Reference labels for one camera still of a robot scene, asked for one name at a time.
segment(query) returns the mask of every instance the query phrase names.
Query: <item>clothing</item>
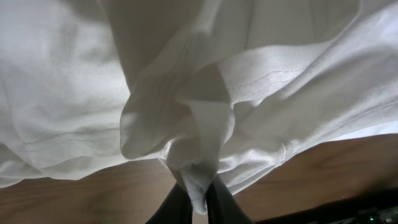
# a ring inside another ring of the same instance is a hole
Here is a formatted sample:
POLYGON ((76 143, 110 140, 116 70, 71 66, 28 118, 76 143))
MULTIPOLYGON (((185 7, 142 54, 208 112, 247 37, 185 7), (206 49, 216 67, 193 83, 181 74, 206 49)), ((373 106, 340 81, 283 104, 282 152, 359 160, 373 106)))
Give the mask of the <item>clothing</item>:
POLYGON ((216 173, 398 133, 396 0, 0 4, 0 185, 160 159, 204 213, 216 173))

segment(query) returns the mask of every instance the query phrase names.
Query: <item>wooden table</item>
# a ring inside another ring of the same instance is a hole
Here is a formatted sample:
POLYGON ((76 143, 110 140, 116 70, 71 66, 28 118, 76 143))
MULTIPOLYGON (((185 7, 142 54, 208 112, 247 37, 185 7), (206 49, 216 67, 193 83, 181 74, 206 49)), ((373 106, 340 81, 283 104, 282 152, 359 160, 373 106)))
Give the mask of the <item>wooden table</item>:
MULTIPOLYGON (((0 223, 145 223, 174 183, 157 161, 130 162, 78 181, 24 180, 0 189, 0 223)), ((398 135, 391 134, 316 146, 236 200, 258 221, 396 186, 398 135)))

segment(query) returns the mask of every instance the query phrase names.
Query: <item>wooden surface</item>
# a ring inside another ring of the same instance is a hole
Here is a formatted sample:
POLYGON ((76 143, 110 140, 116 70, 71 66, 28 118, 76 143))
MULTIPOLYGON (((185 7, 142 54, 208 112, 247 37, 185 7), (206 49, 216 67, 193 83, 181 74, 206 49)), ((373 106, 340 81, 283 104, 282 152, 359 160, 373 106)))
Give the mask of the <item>wooden surface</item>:
MULTIPOLYGON (((174 183, 157 161, 130 162, 78 181, 24 180, 0 189, 0 223, 145 223, 174 183)), ((253 220, 263 220, 394 186, 398 135, 385 135, 316 146, 236 199, 253 220)))

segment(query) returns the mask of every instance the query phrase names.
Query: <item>white fabric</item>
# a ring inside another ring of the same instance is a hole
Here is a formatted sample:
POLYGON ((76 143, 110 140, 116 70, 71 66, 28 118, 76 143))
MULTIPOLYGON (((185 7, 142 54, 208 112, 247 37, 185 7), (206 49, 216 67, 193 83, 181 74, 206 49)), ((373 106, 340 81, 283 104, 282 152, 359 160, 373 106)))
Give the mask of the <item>white fabric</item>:
POLYGON ((398 133, 397 0, 0 5, 2 186, 156 158, 203 213, 216 173, 398 133))

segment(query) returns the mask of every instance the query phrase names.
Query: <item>crumpled cloth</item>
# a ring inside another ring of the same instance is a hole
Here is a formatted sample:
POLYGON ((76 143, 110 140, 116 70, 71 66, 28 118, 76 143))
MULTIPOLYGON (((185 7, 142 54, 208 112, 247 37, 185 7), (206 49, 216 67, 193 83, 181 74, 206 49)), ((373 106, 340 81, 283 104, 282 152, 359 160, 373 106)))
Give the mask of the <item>crumpled cloth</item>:
POLYGON ((6 0, 0 30, 3 187, 159 159, 205 213, 216 174, 398 133, 397 0, 6 0))

